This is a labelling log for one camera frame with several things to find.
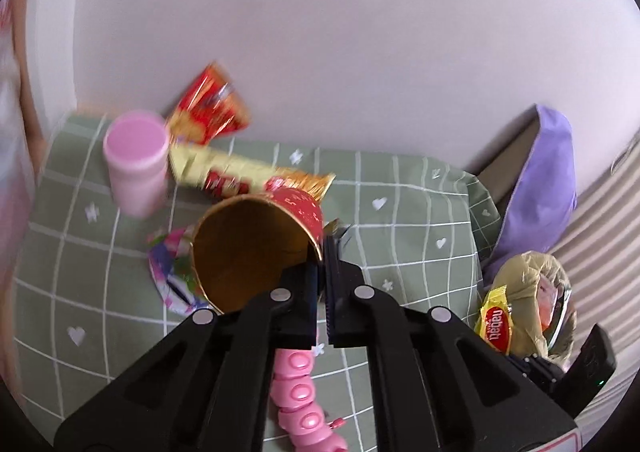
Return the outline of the red paper noodle cup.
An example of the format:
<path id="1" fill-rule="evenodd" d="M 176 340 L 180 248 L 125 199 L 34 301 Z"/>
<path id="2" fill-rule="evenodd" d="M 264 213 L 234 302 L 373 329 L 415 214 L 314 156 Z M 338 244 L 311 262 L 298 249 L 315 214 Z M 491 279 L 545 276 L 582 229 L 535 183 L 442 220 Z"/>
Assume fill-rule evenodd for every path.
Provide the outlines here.
<path id="1" fill-rule="evenodd" d="M 192 236 L 193 271 L 205 298 L 221 313 L 277 288 L 285 270 L 323 260 L 323 216 L 301 190 L 245 194 L 221 201 Z"/>

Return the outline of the yellow nabati wafer packet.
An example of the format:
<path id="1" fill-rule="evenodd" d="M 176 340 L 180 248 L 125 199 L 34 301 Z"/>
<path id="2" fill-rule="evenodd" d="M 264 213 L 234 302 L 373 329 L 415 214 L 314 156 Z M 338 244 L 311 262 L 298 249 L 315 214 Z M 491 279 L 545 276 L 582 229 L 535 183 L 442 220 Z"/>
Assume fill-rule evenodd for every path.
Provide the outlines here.
<path id="1" fill-rule="evenodd" d="M 512 320 L 505 286 L 488 291 L 474 331 L 499 354 L 510 354 Z"/>

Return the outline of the pink caterpillar toy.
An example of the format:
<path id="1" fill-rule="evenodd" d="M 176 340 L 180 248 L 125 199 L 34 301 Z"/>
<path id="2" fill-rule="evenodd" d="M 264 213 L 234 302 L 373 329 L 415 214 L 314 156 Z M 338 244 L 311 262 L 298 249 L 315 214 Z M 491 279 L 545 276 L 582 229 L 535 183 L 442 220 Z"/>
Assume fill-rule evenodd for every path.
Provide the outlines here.
<path id="1" fill-rule="evenodd" d="M 317 402 L 313 368 L 311 350 L 276 350 L 269 394 L 278 409 L 278 425 L 296 451 L 347 451 L 345 439 L 326 421 Z"/>

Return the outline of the colourful cup lid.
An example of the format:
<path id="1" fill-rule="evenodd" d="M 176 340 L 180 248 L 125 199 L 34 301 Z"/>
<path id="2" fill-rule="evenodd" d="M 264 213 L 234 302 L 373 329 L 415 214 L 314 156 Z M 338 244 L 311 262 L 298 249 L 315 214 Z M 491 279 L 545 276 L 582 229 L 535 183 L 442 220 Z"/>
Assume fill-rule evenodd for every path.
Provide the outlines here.
<path id="1" fill-rule="evenodd" d="M 149 240 L 152 281 L 167 310 L 182 316 L 210 308 L 193 271 L 194 229 L 194 225 L 188 225 L 170 232 L 160 231 Z"/>

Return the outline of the striped beige curtain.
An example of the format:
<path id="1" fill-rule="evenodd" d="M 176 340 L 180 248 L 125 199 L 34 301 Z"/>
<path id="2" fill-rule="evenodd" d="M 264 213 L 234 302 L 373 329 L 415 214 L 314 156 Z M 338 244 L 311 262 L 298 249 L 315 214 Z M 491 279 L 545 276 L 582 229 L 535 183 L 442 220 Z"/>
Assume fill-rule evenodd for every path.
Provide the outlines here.
<path id="1" fill-rule="evenodd" d="M 579 198 L 553 248 L 573 287 L 576 358 L 593 325 L 608 333 L 617 368 L 577 417 L 589 442 L 623 400 L 639 369 L 639 139 Z"/>

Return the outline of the yellow red snack bag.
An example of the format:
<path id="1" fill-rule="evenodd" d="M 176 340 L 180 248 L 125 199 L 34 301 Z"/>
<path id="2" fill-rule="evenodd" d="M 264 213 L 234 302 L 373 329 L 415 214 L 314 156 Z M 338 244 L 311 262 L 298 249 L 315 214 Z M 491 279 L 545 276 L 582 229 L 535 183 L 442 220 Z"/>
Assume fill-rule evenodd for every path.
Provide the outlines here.
<path id="1" fill-rule="evenodd" d="M 169 164 L 179 185 L 194 187 L 215 199 L 295 189 L 318 203 L 335 180 L 333 173 L 313 175 L 189 144 L 172 144 Z"/>

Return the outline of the pink plastic cup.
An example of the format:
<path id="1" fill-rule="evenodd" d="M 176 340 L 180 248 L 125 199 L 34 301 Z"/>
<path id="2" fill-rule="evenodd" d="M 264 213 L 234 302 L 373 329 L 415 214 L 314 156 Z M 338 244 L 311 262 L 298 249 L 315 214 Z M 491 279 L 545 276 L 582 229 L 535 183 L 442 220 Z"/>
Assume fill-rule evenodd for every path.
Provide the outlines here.
<path id="1" fill-rule="evenodd" d="M 118 116 L 103 138 L 111 193 L 126 216 L 146 218 L 166 199 L 169 134 L 157 112 L 132 110 Z"/>

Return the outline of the red foil snack bag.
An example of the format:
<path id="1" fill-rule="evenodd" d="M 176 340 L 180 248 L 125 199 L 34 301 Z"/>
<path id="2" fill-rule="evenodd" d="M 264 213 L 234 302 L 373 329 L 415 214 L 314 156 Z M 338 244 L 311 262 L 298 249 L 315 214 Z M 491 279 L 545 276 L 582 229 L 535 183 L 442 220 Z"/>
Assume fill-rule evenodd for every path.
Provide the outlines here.
<path id="1" fill-rule="evenodd" d="M 211 63 L 184 92 L 166 125 L 171 142 L 207 145 L 246 129 L 250 112 L 224 68 Z"/>

